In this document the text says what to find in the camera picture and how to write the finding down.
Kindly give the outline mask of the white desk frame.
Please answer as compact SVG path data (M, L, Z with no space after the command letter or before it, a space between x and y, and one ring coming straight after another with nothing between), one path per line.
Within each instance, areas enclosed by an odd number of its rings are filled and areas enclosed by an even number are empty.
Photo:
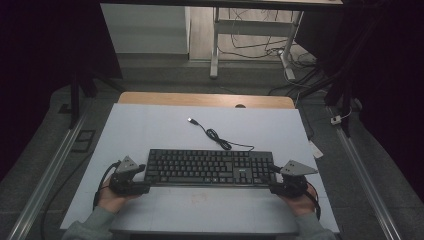
M211 65L210 65L210 78L216 79L218 77L218 39L219 35L231 35L239 33L241 35L249 36L270 36L270 37L285 37L286 43L283 50L278 50L277 55L282 63L284 69L284 77L287 80L294 80L295 74L290 67L289 54L295 36L300 26L303 16L303 11L294 11L293 19L290 22L267 22L267 21L244 21L239 23L239 28L236 28L235 20L221 20L220 9L214 9L213 21L213 45L211 52Z

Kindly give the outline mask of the aluminium rail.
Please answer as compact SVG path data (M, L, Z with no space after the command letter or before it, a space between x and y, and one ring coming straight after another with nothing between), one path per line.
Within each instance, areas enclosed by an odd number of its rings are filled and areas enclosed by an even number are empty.
M75 141L82 125L87 118L87 109L83 109L79 117L75 120L73 127L68 129L62 139L59 141L58 147L51 157L51 160L29 200L20 213L15 225L9 233L6 240L25 240L33 223L41 210L69 152Z
M378 193L375 184L373 183L371 176L369 175L366 166L364 165L362 158L359 155L359 152L356 149L355 144L348 137L343 129L341 124L333 124L332 118L330 118L331 125L336 129L337 135L341 141L343 148L353 166L361 187L363 188L367 199L375 212L375 216L380 224L380 227L387 240L402 240L402 236L391 216L389 210L384 203L382 197Z

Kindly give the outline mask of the white table mat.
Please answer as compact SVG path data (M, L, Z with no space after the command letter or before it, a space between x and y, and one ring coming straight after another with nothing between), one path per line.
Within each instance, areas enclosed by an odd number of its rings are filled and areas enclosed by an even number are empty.
M290 160L314 166L297 110L184 107L140 104L113 106L78 190L61 224L68 228L92 212L105 170L129 156L143 164L152 149L216 150L205 129L236 149L270 151L278 166ZM295 218L266 188L153 187L129 201L112 226L115 232L161 234L294 234Z

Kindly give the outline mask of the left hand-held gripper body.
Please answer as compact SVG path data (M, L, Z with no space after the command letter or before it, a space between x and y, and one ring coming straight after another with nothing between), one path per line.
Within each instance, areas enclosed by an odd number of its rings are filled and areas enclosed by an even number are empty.
M139 165L126 156L111 175L109 188L118 195L136 195L133 178L139 172Z

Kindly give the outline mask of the person's right hand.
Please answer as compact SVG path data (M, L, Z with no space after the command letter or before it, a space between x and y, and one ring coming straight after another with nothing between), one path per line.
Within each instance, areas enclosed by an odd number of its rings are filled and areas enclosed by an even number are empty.
M314 198L316 198L316 191L311 184L308 185L307 194L305 195L297 198L281 196L281 199L290 207L296 217L315 212Z

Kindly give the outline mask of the black metal stand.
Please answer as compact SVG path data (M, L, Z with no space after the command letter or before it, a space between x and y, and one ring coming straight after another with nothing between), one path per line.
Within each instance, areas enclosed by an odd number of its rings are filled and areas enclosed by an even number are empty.
M94 69L87 68L85 70L77 71L71 75L70 80L70 99L71 99L71 121L69 128L74 129L80 119L80 94L79 90L82 90L84 95L89 98L97 96L98 90L95 86L94 80L98 79L105 83L109 87L115 89L119 93L123 93L126 89L116 83L112 78L107 77Z
M299 98L303 98L330 85L330 89L324 97L324 103L326 106L335 106L339 100L342 100L341 129L346 137L351 136L349 130L349 116L351 114L353 79L349 77L349 74L349 68L342 67L338 72L328 77L326 80L314 84L311 88L299 94Z

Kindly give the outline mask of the dark curtain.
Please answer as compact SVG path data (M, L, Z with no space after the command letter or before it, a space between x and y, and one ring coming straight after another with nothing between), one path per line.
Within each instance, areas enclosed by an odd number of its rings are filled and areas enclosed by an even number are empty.
M424 0L342 0L306 11L296 42L336 80L325 102L362 104L360 120L424 201Z
M0 180L40 126L57 89L122 73L101 0L0 0Z

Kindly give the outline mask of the white paper tag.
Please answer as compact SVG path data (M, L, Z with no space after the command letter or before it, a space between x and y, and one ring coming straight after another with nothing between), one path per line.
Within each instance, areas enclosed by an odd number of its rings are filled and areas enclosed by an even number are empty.
M315 159L319 159L324 156L322 151L312 141L309 142L309 145Z

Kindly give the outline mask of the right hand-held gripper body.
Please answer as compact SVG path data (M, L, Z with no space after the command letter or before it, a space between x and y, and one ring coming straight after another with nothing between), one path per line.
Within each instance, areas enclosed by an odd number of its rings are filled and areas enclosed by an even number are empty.
M317 173L318 170L315 168L294 160L289 160L280 170L283 179L281 195L289 198L302 196L308 189L306 175Z

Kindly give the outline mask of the person's left hand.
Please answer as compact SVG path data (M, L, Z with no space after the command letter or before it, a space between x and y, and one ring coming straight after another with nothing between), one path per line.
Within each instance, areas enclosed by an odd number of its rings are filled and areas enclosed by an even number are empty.
M98 206L111 213L118 213L120 209L130 200L138 198L138 195L120 196L114 193L110 188L110 179L107 179L99 192Z

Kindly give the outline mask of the grey cabinet panel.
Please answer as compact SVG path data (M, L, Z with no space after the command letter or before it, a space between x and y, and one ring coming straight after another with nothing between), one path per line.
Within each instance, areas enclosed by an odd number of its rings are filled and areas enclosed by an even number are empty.
M101 4L117 53L188 54L188 7Z

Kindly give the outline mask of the black keyboard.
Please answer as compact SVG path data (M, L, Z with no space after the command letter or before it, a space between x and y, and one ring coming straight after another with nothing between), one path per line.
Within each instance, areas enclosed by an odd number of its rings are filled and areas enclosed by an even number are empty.
M276 180L265 151L151 149L145 180L156 186L265 187Z

